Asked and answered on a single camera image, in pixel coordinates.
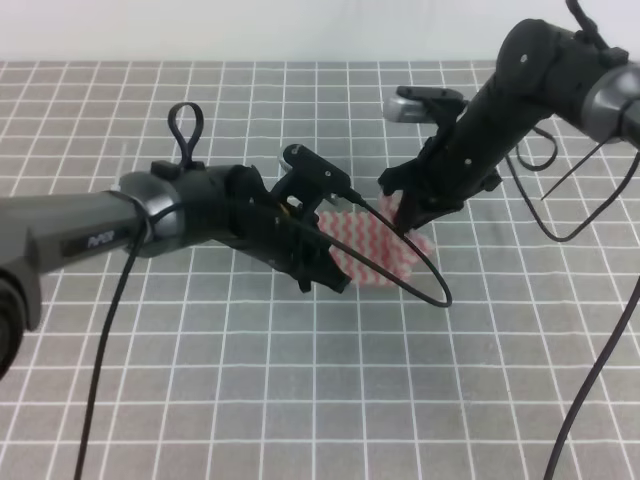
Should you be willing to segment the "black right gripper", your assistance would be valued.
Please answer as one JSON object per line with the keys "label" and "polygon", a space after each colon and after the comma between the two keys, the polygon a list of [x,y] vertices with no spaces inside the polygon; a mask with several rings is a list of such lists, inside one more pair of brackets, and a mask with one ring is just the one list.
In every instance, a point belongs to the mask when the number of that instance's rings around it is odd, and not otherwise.
{"label": "black right gripper", "polygon": [[539,120],[539,105],[481,90],[455,123],[427,141],[416,160],[389,167],[378,178],[384,196],[403,192],[394,217],[397,231],[416,230],[495,189],[498,163]]}

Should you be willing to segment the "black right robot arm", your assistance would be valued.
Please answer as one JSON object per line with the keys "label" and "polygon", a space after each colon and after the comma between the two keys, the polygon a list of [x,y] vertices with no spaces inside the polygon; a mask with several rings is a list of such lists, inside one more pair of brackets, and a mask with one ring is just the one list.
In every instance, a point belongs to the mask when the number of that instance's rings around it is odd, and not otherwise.
{"label": "black right robot arm", "polygon": [[495,189],[498,164],[537,124],[556,115],[597,143],[639,144],[639,66],[610,47],[579,4],[577,32],[539,19],[505,38],[494,73],[466,100],[452,89],[400,86],[384,106],[396,123],[434,124],[417,157],[387,169],[384,195],[401,192],[394,223],[417,229]]}

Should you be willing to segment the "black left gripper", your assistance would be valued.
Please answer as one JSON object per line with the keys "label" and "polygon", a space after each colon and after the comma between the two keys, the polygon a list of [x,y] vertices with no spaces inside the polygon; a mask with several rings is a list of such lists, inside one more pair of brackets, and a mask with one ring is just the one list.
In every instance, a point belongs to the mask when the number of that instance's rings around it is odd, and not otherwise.
{"label": "black left gripper", "polygon": [[317,230],[315,210],[305,211],[293,197],[279,200],[254,167],[225,165],[219,177],[227,213],[220,243],[296,279],[302,293],[313,284],[344,292],[351,278],[330,259],[330,244],[288,222],[292,218]]}

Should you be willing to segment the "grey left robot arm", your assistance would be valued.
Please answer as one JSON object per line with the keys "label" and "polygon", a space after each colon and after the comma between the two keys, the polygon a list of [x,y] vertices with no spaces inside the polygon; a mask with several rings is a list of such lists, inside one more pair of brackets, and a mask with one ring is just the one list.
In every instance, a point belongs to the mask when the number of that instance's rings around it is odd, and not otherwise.
{"label": "grey left robot arm", "polygon": [[217,241],[295,279],[341,293],[349,277],[329,243],[282,221],[290,214],[311,228],[324,192],[301,193],[286,205],[281,188],[268,191],[254,167],[182,168],[157,162],[124,175],[110,191],[11,197],[1,201],[1,370],[14,362],[25,331],[41,320],[41,276],[70,264],[133,248],[142,258]]}

